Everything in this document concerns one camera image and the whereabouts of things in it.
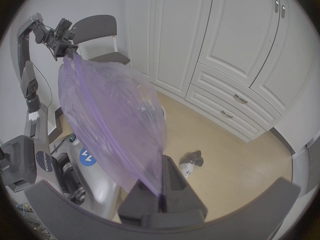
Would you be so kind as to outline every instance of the door handle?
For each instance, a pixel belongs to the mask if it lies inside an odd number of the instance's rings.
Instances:
[[[222,115],[224,115],[226,118],[233,118],[232,115],[228,115],[226,112],[224,112],[223,110],[221,111]]]
[[[275,11],[276,13],[279,11],[279,2],[278,2],[278,0],[276,0],[276,1],[274,2],[274,11]]]
[[[240,97],[238,96],[238,94],[234,95],[234,99],[235,99],[237,102],[240,102],[240,103],[242,103],[242,104],[247,104],[247,103],[248,103],[246,100],[240,98]]]
[[[285,17],[285,14],[286,14],[286,8],[285,8],[285,6],[283,5],[282,7],[281,7],[281,17],[282,18],[284,18]]]

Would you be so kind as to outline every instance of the chair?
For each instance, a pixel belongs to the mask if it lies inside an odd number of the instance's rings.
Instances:
[[[116,35],[117,22],[111,15],[94,15],[84,18],[75,23],[71,30],[75,33],[73,43],[75,45],[85,41],[110,37],[113,38],[114,52],[107,53],[95,58],[89,59],[93,62],[120,62],[124,65],[130,62],[130,59],[118,52]]]

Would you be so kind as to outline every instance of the metal handle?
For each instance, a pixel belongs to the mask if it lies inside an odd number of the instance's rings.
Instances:
[[[283,6],[282,6],[282,10],[281,10],[281,17],[284,18],[284,17],[285,17],[285,14],[286,14],[286,8],[285,8],[285,6],[283,5]]]
[[[274,3],[274,11],[276,13],[279,11],[279,2],[278,2],[278,0],[276,0],[275,3]]]
[[[226,118],[233,118],[233,116],[232,115],[228,115],[228,114],[226,114],[226,112],[224,112],[223,110],[221,111],[221,113],[226,117]]]
[[[247,104],[248,102],[242,98],[240,98],[237,94],[234,95],[234,99],[242,104]]]

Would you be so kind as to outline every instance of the purple plastic bag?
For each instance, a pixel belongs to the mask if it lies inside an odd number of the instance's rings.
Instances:
[[[167,130],[151,83],[118,62],[63,62],[59,101],[82,145],[126,192],[139,179],[159,196]]]

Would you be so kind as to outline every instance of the wooden floor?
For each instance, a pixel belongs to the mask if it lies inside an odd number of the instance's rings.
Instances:
[[[206,221],[229,214],[252,201],[278,177],[291,181],[290,152],[271,133],[245,143],[194,110],[158,93],[166,110],[168,144],[165,154],[179,161],[201,150],[204,163],[187,181],[208,208]],[[72,132],[61,117],[63,134]]]

